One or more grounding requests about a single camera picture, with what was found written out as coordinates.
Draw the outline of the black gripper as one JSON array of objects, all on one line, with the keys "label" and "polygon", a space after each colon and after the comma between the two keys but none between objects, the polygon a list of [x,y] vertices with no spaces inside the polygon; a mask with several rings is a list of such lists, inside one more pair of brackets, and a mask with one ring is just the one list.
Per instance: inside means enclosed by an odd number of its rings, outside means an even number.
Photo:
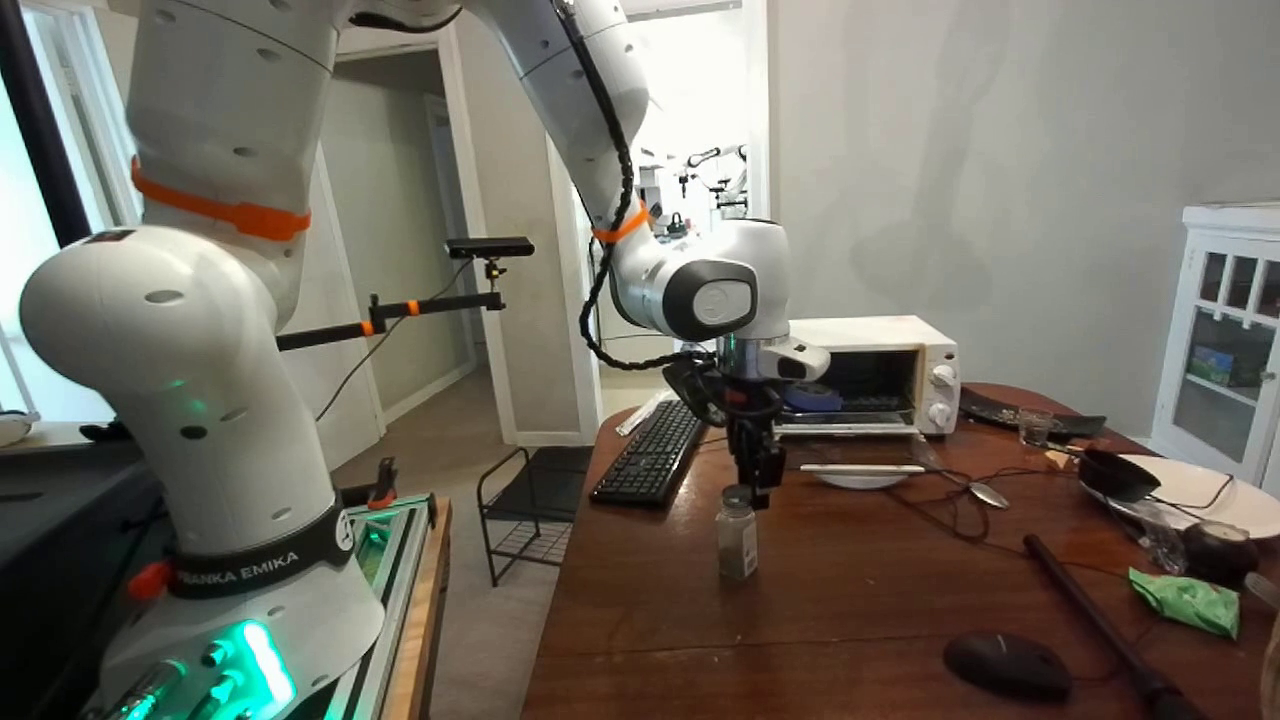
[{"label": "black gripper", "polygon": [[764,380],[741,380],[709,357],[680,357],[665,368],[669,390],[683,407],[729,432],[735,462],[735,498],[743,507],[772,507],[772,490],[782,477],[776,441],[781,401]]}]

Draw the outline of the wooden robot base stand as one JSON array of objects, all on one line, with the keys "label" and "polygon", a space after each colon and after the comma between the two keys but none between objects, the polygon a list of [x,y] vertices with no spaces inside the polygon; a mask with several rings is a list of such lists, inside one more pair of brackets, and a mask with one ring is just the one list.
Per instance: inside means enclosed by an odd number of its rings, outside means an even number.
[{"label": "wooden robot base stand", "polygon": [[406,498],[360,512],[354,527],[354,559],[384,604],[384,630],[362,662],[321,697],[317,720],[429,720],[451,507],[440,498]]}]

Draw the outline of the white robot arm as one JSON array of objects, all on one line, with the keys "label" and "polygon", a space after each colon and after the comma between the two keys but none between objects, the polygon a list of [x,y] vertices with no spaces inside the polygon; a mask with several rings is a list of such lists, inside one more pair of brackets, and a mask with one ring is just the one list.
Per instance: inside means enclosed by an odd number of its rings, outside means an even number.
[{"label": "white robot arm", "polygon": [[617,0],[138,0],[128,130],[142,219],[42,261],[26,343],[95,390],[165,484],[176,557],[122,625],[95,720],[282,720],[374,646],[360,531],[281,361],[308,242],[308,181],[334,36],[479,15],[551,138],[624,320],[670,338],[690,403],[812,380],[788,325],[788,242],[735,219],[658,242],[632,138],[647,85]]}]

